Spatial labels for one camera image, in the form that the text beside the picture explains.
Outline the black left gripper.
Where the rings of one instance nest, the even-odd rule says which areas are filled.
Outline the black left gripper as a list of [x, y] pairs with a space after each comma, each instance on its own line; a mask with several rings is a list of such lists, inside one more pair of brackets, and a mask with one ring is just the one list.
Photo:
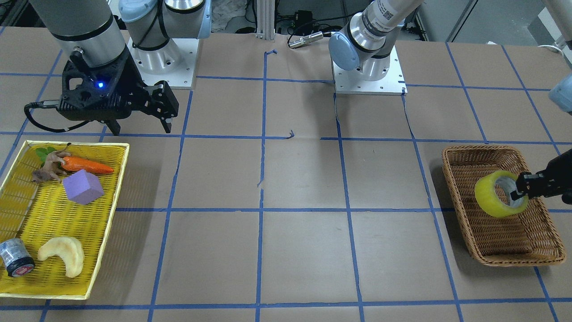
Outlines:
[[520, 173], [516, 179], [516, 190], [510, 193], [512, 200], [524, 196], [537, 198], [560, 195], [565, 204], [572, 203], [572, 150], [549, 161], [544, 170], [536, 174]]

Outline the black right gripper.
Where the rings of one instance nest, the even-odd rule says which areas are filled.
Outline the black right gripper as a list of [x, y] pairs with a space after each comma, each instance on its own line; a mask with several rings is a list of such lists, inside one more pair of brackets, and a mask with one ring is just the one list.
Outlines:
[[179, 103], [169, 84], [161, 80], [147, 85], [127, 48], [110, 63], [89, 67], [81, 47], [75, 47], [63, 72], [59, 113], [71, 121], [105, 121], [113, 135], [120, 135], [117, 119], [141, 111], [160, 119], [166, 134], [172, 132]]

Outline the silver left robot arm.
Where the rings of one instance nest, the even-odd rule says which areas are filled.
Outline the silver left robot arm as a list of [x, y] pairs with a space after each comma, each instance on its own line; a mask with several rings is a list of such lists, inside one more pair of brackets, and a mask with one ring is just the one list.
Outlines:
[[[420, 0], [374, 0], [334, 32], [328, 43], [337, 93], [403, 94], [401, 66], [395, 51], [399, 29]], [[521, 173], [506, 183], [509, 204], [520, 204], [527, 196], [559, 195], [571, 203], [571, 152], [552, 159], [544, 170]]]

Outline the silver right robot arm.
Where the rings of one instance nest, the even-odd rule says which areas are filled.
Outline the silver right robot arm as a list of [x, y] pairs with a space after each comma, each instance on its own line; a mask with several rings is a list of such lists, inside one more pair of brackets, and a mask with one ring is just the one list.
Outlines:
[[166, 133], [178, 116], [172, 77], [193, 78], [178, 39], [208, 38], [212, 30], [210, 0], [121, 0], [126, 43], [104, 0], [32, 0], [30, 2], [67, 62], [62, 94], [56, 100], [31, 102], [24, 113], [41, 130], [63, 133], [90, 122], [120, 134], [118, 120], [133, 111], [153, 116]]

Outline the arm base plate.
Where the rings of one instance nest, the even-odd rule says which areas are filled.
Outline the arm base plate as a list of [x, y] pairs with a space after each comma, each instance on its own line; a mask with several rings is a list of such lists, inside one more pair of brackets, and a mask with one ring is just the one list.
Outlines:
[[337, 94], [408, 94], [396, 47], [388, 57], [370, 58], [351, 71], [333, 62], [332, 72]]
[[194, 87], [200, 39], [172, 38], [165, 47], [156, 51], [135, 49], [132, 43], [130, 38], [127, 48], [145, 84], [165, 81], [172, 89]]

